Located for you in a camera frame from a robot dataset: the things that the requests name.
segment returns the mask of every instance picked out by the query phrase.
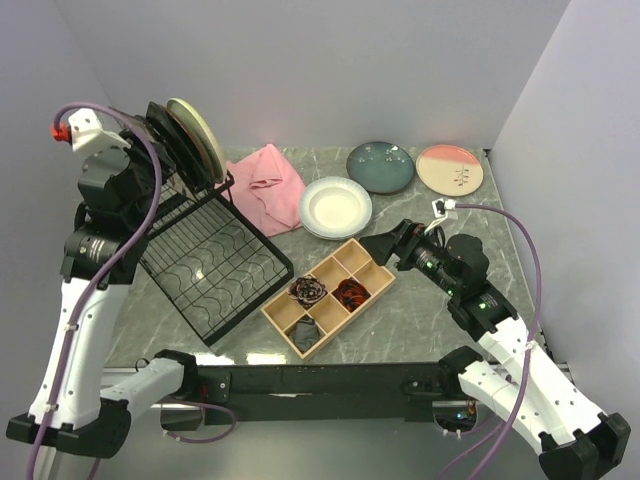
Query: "pink cloth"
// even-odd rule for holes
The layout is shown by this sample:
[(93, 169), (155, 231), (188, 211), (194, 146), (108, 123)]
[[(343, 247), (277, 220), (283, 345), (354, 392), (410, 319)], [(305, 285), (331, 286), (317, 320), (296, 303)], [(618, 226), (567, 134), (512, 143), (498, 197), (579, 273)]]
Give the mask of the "pink cloth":
[(305, 186), (272, 144), (238, 163), (227, 162), (235, 183), (233, 203), (267, 237), (301, 226), (298, 202)]

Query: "black wire dish rack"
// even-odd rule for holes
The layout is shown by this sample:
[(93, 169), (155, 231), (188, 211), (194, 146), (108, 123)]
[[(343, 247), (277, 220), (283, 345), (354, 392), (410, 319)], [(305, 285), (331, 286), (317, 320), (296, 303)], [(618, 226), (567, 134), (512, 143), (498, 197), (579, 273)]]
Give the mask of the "black wire dish rack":
[(228, 174), (195, 199), (163, 187), (141, 260), (207, 346), (293, 278), (291, 261), (233, 205), (231, 185)]

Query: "wooden tray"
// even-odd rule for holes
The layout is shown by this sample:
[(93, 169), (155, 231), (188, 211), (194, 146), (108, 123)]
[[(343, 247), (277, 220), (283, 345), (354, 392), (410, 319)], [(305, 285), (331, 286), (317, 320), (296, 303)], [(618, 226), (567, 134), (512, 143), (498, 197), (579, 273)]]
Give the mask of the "wooden tray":
[[(385, 267), (376, 265), (367, 251), (354, 239), (344, 243), (308, 274), (313, 275), (327, 287), (328, 295), (316, 305), (305, 310), (296, 300), (289, 297), (285, 290), (262, 307), (265, 317), (303, 360), (308, 360), (329, 343), (358, 315), (378, 300), (396, 279)], [(349, 312), (333, 296), (338, 284), (349, 277), (364, 285), (371, 294), (371, 297), (353, 312)], [(302, 353), (289, 339), (289, 334), (296, 322), (305, 314), (316, 321), (321, 338), (309, 350)]]

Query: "white plate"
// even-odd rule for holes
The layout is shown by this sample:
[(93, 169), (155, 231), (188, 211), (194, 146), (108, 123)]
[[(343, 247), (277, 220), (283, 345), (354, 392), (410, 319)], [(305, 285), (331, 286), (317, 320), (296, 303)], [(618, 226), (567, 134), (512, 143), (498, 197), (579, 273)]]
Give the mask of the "white plate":
[(300, 221), (314, 235), (327, 240), (345, 239), (362, 231), (371, 220), (369, 194), (353, 180), (326, 177), (302, 192)]
[(217, 183), (224, 182), (227, 177), (227, 162), (224, 159), (224, 152), (204, 118), (200, 116), (191, 104), (180, 98), (170, 98), (167, 102), (167, 108), (198, 136), (204, 149), (209, 154), (209, 159), (216, 172), (214, 180)]

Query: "countertop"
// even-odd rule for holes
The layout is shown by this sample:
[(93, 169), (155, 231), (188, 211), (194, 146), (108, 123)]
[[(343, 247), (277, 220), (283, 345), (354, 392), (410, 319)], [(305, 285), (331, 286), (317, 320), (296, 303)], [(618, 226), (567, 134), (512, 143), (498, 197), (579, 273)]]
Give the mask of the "countertop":
[[(306, 185), (327, 176), (346, 177), (345, 163), (351, 147), (282, 148)], [(421, 149), (406, 148), (417, 158)], [(227, 150), (232, 162), (254, 149)], [(460, 197), (465, 203), (500, 207), (498, 190), (485, 153), (471, 150), (484, 169), (482, 186)], [(371, 195), (373, 218), (362, 235), (390, 230), (403, 218), (429, 223), (431, 201), (440, 195), (429, 190), (416, 175), (402, 192)], [(445, 226), (448, 237), (464, 232), (479, 237), (489, 258), (489, 280), (516, 307), (525, 321), (533, 313), (507, 221), (482, 211), (460, 210), (458, 221)], [(303, 228), (271, 239), (287, 255), (296, 275), (310, 270), (340, 243), (321, 240)], [(397, 279), (367, 311), (316, 354), (309, 363), (382, 363), (437, 361), (462, 345), (473, 345), (468, 335), (447, 311), (449, 297), (416, 271), (397, 272)], [(210, 349), (193, 333), (164, 294), (142, 268), (138, 268), (120, 316), (116, 322), (107, 367), (131, 367), (141, 357), (151, 358), (164, 348), (195, 354), (199, 364), (301, 363), (257, 309)]]

